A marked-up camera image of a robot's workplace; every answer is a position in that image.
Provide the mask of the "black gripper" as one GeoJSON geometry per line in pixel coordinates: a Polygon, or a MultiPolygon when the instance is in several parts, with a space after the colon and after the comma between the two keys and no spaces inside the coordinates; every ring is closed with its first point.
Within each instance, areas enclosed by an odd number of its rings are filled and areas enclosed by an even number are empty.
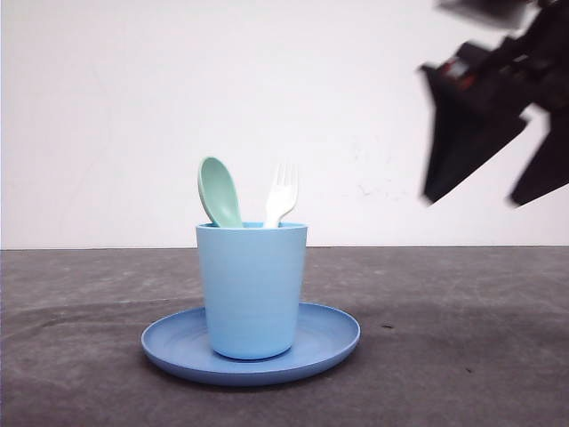
{"type": "Polygon", "coordinates": [[[530,104],[547,110],[549,133],[509,199],[525,205],[568,183],[568,3],[540,1],[524,34],[493,50],[464,43],[446,62],[424,64],[435,107],[423,195],[435,203],[513,141],[530,104]]]}

